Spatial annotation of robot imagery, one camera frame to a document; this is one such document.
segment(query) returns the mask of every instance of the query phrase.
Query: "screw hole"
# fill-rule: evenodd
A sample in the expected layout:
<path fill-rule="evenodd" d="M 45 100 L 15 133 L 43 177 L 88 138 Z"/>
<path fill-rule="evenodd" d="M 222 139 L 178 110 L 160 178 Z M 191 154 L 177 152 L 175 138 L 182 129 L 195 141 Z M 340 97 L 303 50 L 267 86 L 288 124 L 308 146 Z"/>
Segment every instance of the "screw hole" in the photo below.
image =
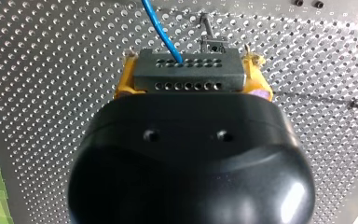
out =
<path fill-rule="evenodd" d="M 158 90 L 158 91 L 161 90 L 161 89 L 162 89 L 162 84 L 159 83 L 159 82 L 156 83 L 156 84 L 155 84 L 155 88 L 156 88 L 156 90 Z"/>
<path fill-rule="evenodd" d="M 214 84 L 213 87 L 215 90 L 220 91 L 220 90 L 222 90 L 223 85 L 222 85 L 222 83 L 216 83 L 216 84 Z"/>
<path fill-rule="evenodd" d="M 172 89 L 172 83 L 167 82 L 165 83 L 165 90 L 170 91 Z"/>
<path fill-rule="evenodd" d="M 159 133 L 157 130 L 146 130 L 144 132 L 144 140 L 147 142 L 157 142 L 159 140 Z"/>
<path fill-rule="evenodd" d="M 209 83 L 209 82 L 205 83 L 205 85 L 204 85 L 204 88 L 207 91 L 210 90 L 212 87 L 213 87 L 212 83 Z"/>
<path fill-rule="evenodd" d="M 194 89 L 196 89 L 196 91 L 199 91 L 202 89 L 202 85 L 200 83 L 196 83 L 196 85 L 194 85 Z"/>
<path fill-rule="evenodd" d="M 217 140 L 222 142 L 231 142 L 233 140 L 233 136 L 228 133 L 226 130 L 221 130 L 216 134 Z"/>
<path fill-rule="evenodd" d="M 189 82 L 187 82 L 187 83 L 185 84 L 185 90 L 189 91 L 189 90 L 191 90 L 192 88 L 193 88 L 193 84 L 191 84 L 191 83 L 189 83 Z"/>
<path fill-rule="evenodd" d="M 175 89 L 177 91 L 181 90 L 182 89 L 182 83 L 175 83 Z"/>

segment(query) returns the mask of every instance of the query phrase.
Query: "metal screw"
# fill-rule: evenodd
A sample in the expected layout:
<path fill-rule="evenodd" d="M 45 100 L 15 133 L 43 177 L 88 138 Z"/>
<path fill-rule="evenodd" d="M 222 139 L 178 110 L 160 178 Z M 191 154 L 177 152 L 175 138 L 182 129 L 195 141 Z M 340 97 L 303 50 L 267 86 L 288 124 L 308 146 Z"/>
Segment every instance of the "metal screw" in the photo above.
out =
<path fill-rule="evenodd" d="M 321 1 L 317 1 L 314 6 L 317 8 L 322 8 L 322 7 L 324 7 L 324 3 Z"/>
<path fill-rule="evenodd" d="M 295 5 L 298 6 L 298 7 L 302 7 L 303 4 L 304 4 L 303 0 L 296 0 L 295 1 Z"/>

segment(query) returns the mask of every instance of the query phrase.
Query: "black device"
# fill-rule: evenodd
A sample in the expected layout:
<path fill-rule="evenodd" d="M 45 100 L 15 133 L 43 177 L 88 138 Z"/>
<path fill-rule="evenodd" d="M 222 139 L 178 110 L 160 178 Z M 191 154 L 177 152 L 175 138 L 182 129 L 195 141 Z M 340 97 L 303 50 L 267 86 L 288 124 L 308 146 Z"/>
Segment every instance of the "black device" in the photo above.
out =
<path fill-rule="evenodd" d="M 71 173 L 75 223 L 308 223 L 312 173 L 290 121 L 241 93 L 123 96 L 89 125 Z"/>

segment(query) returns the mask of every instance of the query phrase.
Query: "pegboard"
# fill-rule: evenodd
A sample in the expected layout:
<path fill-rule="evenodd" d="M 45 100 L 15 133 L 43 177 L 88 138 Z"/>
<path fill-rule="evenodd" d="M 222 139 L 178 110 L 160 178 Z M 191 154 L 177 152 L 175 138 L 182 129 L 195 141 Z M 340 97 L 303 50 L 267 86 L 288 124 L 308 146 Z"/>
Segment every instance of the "pegboard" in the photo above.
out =
<path fill-rule="evenodd" d="M 183 53 L 200 52 L 200 13 L 210 12 L 214 33 L 231 48 L 249 44 L 265 56 L 274 103 L 312 166 L 313 223 L 337 222 L 358 207 L 347 200 L 358 197 L 358 111 L 347 108 L 358 99 L 358 3 L 153 5 Z M 0 0 L 0 165 L 16 223 L 69 223 L 74 153 L 90 119 L 113 99 L 125 49 L 143 48 L 167 51 L 140 2 Z"/>

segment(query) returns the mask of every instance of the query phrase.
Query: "blue wire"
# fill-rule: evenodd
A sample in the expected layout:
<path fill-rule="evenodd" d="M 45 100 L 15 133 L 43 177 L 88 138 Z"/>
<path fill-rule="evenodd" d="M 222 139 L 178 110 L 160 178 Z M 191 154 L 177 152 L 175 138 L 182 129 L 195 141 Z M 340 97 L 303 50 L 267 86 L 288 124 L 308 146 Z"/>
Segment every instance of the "blue wire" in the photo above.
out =
<path fill-rule="evenodd" d="M 180 55 L 179 51 L 176 49 L 175 45 L 171 42 L 171 40 L 168 38 L 168 36 L 165 34 L 165 32 L 162 30 L 162 27 L 160 25 L 160 22 L 157 18 L 156 12 L 153 10 L 152 5 L 150 4 L 149 0 L 142 0 L 142 4 L 144 4 L 145 11 L 147 15 L 149 16 L 150 20 L 153 23 L 153 26 L 155 27 L 159 37 L 161 40 L 165 43 L 165 46 L 167 46 L 167 49 L 170 51 L 173 58 L 178 62 L 182 63 L 183 59 Z"/>

